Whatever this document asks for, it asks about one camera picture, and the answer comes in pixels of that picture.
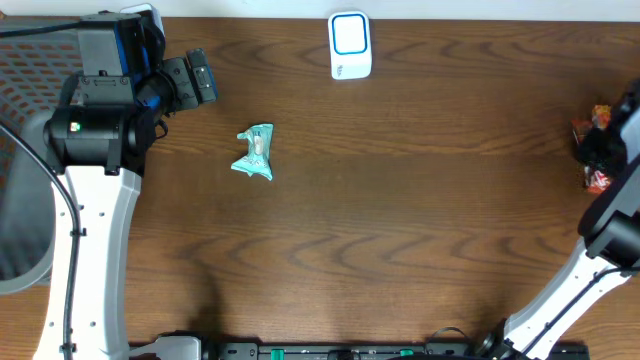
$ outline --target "gray basket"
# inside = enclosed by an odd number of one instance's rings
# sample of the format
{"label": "gray basket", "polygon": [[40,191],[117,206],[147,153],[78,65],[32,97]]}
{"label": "gray basket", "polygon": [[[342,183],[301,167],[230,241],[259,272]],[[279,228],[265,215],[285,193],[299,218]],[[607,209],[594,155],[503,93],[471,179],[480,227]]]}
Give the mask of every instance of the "gray basket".
{"label": "gray basket", "polygon": [[[0,31],[68,21],[5,20]],[[0,121],[43,158],[44,123],[58,104],[64,80],[81,69],[75,30],[0,40]],[[0,132],[0,295],[48,283],[53,234],[49,180]]]}

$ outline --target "teal candy wrapper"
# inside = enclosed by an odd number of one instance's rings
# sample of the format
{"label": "teal candy wrapper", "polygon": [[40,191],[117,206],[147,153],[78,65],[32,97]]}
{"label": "teal candy wrapper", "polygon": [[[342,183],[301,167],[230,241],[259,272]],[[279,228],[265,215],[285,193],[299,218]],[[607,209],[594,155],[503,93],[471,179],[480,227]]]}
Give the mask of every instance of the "teal candy wrapper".
{"label": "teal candy wrapper", "polygon": [[269,147],[271,146],[272,124],[254,125],[238,134],[238,139],[249,141],[249,153],[231,164],[231,169],[246,172],[249,176],[260,174],[269,181],[273,180],[269,166]]}

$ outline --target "brown tabletop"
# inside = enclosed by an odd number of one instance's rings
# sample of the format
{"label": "brown tabletop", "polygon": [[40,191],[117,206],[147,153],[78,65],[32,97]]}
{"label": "brown tabletop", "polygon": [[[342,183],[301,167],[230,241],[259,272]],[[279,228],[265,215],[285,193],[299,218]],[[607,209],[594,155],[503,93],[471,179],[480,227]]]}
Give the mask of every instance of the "brown tabletop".
{"label": "brown tabletop", "polygon": [[[132,341],[175,329],[265,342],[482,335],[567,260],[593,197],[569,121],[640,74],[631,24],[372,21],[373,71],[334,81],[324,20],[164,20],[219,101],[147,156],[131,226]],[[275,124],[275,179],[230,170]],[[640,283],[564,336],[635,359]],[[0,298],[0,358],[31,358],[47,288]]]}

